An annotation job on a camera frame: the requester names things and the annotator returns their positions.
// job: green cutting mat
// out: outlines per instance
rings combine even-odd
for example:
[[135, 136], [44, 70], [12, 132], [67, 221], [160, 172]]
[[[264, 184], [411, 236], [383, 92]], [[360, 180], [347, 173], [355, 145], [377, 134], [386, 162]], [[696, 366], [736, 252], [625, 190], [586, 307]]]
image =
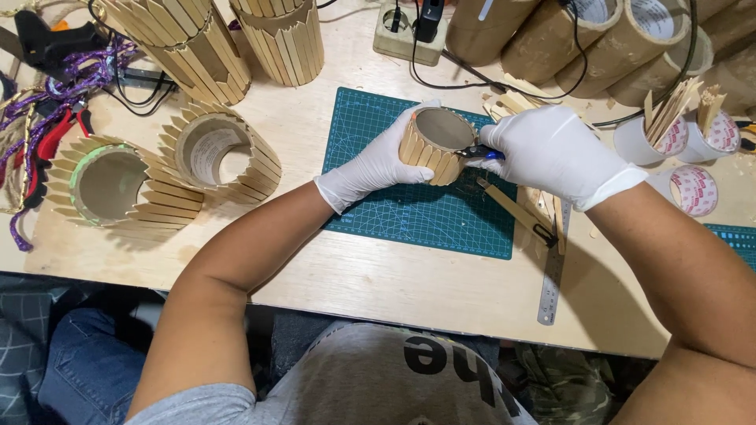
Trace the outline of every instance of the green cutting mat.
[[[340, 87], [333, 107], [323, 173], [357, 156], [403, 110], [417, 102]], [[490, 118], [456, 110], [480, 129]], [[327, 230], [360, 234], [407, 244], [475, 253], [498, 259], [512, 258], [514, 218], [483, 193], [476, 178], [483, 176], [507, 196], [517, 187], [484, 170], [466, 169], [448, 186], [396, 185], [373, 192], [334, 216]]]
[[756, 271], [756, 228], [704, 225], [727, 242]]

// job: plastic cup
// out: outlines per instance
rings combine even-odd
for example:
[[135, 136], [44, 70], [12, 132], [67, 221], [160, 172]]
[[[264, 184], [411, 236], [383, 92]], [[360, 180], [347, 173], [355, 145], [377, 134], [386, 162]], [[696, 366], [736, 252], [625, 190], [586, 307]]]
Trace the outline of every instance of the plastic cup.
[[685, 163], [702, 163], [734, 154], [740, 147], [740, 130], [732, 118], [719, 111], [711, 122], [708, 138], [704, 139], [696, 122], [697, 110], [685, 114], [688, 123], [688, 146], [677, 155]]
[[615, 130], [615, 150], [623, 160], [645, 166], [673, 157], [685, 149], [688, 142], [688, 127], [682, 118], [675, 120], [656, 148], [652, 147], [646, 138], [646, 133], [643, 131], [644, 122], [645, 118], [638, 116]]
[[717, 182], [699, 166], [680, 166], [650, 175], [646, 183], [688, 216], [703, 217], [719, 200]]

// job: camouflage pants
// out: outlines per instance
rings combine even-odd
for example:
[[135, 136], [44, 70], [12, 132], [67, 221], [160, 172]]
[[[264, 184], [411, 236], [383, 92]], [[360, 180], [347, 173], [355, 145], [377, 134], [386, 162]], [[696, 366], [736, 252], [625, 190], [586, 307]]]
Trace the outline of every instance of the camouflage pants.
[[612, 393], [603, 377], [611, 376], [600, 355], [574, 349], [516, 343], [528, 371], [531, 415], [540, 425], [601, 425], [613, 416]]

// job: wooden table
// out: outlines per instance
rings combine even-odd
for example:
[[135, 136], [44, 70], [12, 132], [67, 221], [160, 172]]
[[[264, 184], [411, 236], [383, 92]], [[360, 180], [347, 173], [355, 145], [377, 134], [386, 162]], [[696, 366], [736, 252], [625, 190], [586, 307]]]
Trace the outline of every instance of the wooden table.
[[[218, 3], [230, 20], [228, 6], [222, 0]], [[340, 86], [415, 101], [441, 98], [445, 106], [479, 113], [482, 95], [493, 94], [488, 88], [427, 88], [410, 77], [406, 61], [373, 52], [379, 7], [378, 2], [339, 0], [321, 9], [325, 67], [315, 81], [298, 88], [283, 88], [268, 79], [243, 34], [234, 34], [240, 49], [254, 62], [252, 88], [234, 109], [280, 157], [284, 171], [275, 195], [320, 173]], [[436, 84], [476, 80], [443, 58], [437, 67], [418, 65], [417, 69], [426, 81]], [[480, 70], [493, 78], [502, 75], [498, 64]], [[632, 112], [620, 105], [608, 110], [606, 99], [569, 102], [586, 110], [594, 122]], [[143, 119], [107, 97], [97, 96], [90, 102], [95, 131], [150, 149], [156, 147], [160, 125], [168, 122], [178, 106], [173, 99], [154, 116]], [[77, 136], [75, 130], [64, 144]], [[605, 132], [603, 140], [611, 145], [612, 132]], [[720, 187], [720, 205], [705, 222], [753, 225], [752, 158], [739, 154], [708, 167]], [[668, 160], [661, 167], [675, 164]], [[77, 228], [54, 214], [45, 202], [36, 226], [27, 220], [24, 227], [27, 234], [32, 234], [34, 227], [35, 249], [31, 253], [19, 254], [7, 231], [0, 234], [0, 269], [21, 271], [23, 262], [23, 271], [29, 273], [169, 289], [198, 249], [245, 212], [245, 207], [232, 203], [209, 203], [191, 225], [163, 244]], [[0, 216], [2, 224], [6, 221], [6, 216]], [[545, 258], [536, 257], [533, 244], [519, 249], [524, 234], [520, 225], [516, 226], [516, 248], [510, 261], [319, 231], [251, 300], [511, 340], [660, 356], [669, 334], [652, 314], [617, 251], [605, 238], [589, 235], [592, 227], [585, 214], [572, 213], [562, 295], [556, 323], [550, 327], [536, 321]]]

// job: white latex glove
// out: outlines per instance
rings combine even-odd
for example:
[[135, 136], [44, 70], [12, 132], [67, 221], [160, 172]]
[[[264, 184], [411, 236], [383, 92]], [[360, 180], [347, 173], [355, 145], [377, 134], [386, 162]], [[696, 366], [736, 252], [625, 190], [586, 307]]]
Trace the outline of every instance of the white latex glove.
[[484, 126], [480, 141], [505, 160], [475, 159], [468, 166], [544, 190], [583, 212], [639, 184], [648, 173], [617, 155], [568, 107], [545, 106]]
[[408, 166], [399, 160], [399, 144], [412, 113], [421, 107], [440, 107], [441, 101], [427, 101], [411, 107], [348, 163], [313, 178], [323, 199], [341, 214], [370, 192], [397, 183], [422, 183], [433, 178], [427, 167]]

